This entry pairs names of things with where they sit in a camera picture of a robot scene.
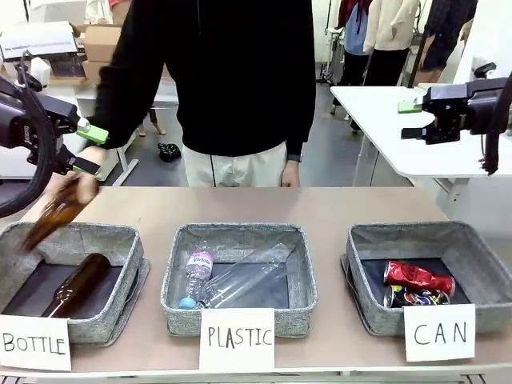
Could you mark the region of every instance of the can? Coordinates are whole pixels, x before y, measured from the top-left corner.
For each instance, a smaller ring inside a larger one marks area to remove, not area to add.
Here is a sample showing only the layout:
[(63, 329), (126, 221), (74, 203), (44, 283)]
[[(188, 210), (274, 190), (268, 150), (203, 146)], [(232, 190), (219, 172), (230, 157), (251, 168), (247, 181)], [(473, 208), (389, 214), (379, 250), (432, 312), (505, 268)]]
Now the can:
[(452, 297), (455, 279), (451, 276), (434, 276), (428, 270), (404, 262), (390, 261), (384, 270), (384, 283), (389, 286), (405, 286), (412, 290), (441, 290)]
[(404, 306), (440, 306), (450, 304), (450, 297), (441, 290), (412, 292), (404, 286), (389, 286), (384, 294), (385, 308)]

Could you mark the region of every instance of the black sweater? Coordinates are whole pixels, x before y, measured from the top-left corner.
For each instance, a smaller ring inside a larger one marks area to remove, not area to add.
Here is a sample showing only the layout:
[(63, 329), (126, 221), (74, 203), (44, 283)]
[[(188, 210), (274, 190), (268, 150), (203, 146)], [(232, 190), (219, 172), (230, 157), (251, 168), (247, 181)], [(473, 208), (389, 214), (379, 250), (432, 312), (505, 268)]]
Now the black sweater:
[(183, 144), (242, 156), (300, 154), (314, 116), (311, 0), (133, 0), (90, 122), (123, 146), (176, 81)]

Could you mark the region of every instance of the white box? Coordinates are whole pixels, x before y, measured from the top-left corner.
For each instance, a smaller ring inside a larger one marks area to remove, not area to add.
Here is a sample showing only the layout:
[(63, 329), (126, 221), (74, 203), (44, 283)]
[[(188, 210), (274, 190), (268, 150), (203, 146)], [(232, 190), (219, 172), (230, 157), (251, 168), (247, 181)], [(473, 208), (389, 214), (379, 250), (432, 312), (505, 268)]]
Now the white box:
[(30, 22), (70, 22), (80, 26), (86, 19), (87, 0), (32, 0)]
[(73, 28), (68, 22), (21, 24), (4, 30), (0, 36), (4, 60), (20, 58), (26, 50), (33, 56), (77, 52)]

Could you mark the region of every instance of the black shoe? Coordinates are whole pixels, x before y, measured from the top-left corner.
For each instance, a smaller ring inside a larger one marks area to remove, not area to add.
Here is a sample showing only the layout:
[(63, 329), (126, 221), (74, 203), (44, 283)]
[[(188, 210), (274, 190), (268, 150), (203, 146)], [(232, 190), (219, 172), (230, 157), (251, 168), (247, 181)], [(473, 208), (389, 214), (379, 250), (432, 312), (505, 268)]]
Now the black shoe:
[(158, 156), (163, 162), (172, 162), (182, 156), (176, 144), (158, 144)]

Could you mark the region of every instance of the storage bin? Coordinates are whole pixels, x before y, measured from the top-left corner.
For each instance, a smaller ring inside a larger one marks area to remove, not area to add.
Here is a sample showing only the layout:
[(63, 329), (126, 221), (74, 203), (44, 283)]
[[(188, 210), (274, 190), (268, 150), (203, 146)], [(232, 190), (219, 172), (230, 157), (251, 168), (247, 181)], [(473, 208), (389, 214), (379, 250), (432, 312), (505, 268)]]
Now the storage bin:
[[(0, 313), (40, 316), (74, 266), (88, 254), (104, 254), (112, 265), (106, 280), (111, 285), (96, 290), (87, 300), (84, 313), (91, 313), (91, 317), (70, 319), (68, 330), (72, 343), (108, 343), (127, 296), (134, 290), (144, 253), (138, 231), (128, 226), (71, 223), (34, 252), (20, 254), (19, 247), (32, 225), (14, 223), (0, 233)], [(42, 260), (48, 265), (41, 264), (36, 270)], [(142, 283), (148, 270), (146, 266)]]
[(185, 293), (185, 265), (200, 246), (214, 256), (214, 263), (235, 263), (254, 250), (268, 249), (282, 243), (292, 250), (286, 264), (289, 305), (275, 309), (275, 335), (300, 338), (310, 327), (310, 314), (317, 303), (317, 286), (306, 236), (297, 226), (260, 223), (203, 223), (180, 227), (162, 286), (162, 307), (168, 317), (168, 330), (177, 336), (198, 336), (201, 329), (200, 310), (180, 310), (178, 304)]
[(346, 252), (355, 296), (372, 334), (404, 333), (403, 309), (382, 305), (389, 260), (453, 276), (457, 288), (452, 303), (476, 305), (478, 333), (503, 330), (512, 319), (512, 276), (478, 233), (463, 222), (353, 226)]

